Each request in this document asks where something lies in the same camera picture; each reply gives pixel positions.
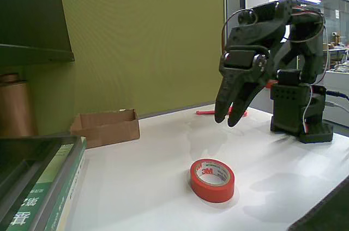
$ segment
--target white table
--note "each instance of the white table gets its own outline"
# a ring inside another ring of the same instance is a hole
[[[270,132],[268,113],[249,109],[229,128],[196,110],[142,119],[140,140],[87,150],[67,230],[285,230],[349,175],[347,137],[301,144]],[[231,201],[191,190],[203,157],[234,171]]]
[[[339,91],[349,95],[349,73],[326,71],[324,86],[328,90]],[[326,96],[326,100],[349,109],[349,101],[335,96]],[[349,127],[349,114],[337,107],[325,107],[323,119]]]

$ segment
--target cardboard box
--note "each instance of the cardboard box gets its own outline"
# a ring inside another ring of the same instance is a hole
[[[86,137],[87,148],[140,138],[135,110],[79,114],[70,127],[70,133]]]

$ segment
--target cardboard tube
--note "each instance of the cardboard tube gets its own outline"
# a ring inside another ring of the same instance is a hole
[[[29,100],[26,81],[18,75],[1,76],[0,81],[0,136],[24,137],[37,135],[37,126]]]

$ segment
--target robotic arm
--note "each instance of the robotic arm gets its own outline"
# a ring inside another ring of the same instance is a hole
[[[322,123],[326,89],[314,86],[314,101],[312,100],[309,110],[305,106],[307,102],[311,102],[309,85],[315,82],[317,71],[322,67],[324,18],[319,12],[299,7],[298,4],[300,3],[296,0],[280,0],[239,13],[239,26],[232,28],[225,48],[222,49],[219,71],[223,78],[215,102],[217,123],[224,120],[229,107],[233,105],[228,125],[235,126],[253,98],[273,77],[278,78],[277,86],[282,87],[273,87],[274,91],[285,90],[296,95],[285,96],[285,101],[281,101],[279,94],[273,94],[272,89],[272,129],[278,128],[297,136],[307,134],[309,132],[302,132],[300,115],[302,111],[306,111],[308,120],[313,120],[314,125],[318,124],[319,117],[315,119],[314,114],[317,108],[321,111]],[[287,25],[290,25],[290,37],[282,44]],[[283,70],[299,55],[303,55],[305,59],[302,71]],[[292,105],[297,112],[290,115],[296,114],[296,117],[290,120],[291,124],[286,125],[282,121],[288,118],[284,117],[287,114],[282,109],[292,110]]]

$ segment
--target red tape roll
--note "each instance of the red tape roll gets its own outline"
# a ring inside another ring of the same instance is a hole
[[[220,182],[211,184],[200,177],[205,174],[216,175]],[[192,190],[202,199],[222,203],[232,198],[234,194],[235,176],[224,163],[214,159],[200,159],[190,167],[190,185]]]

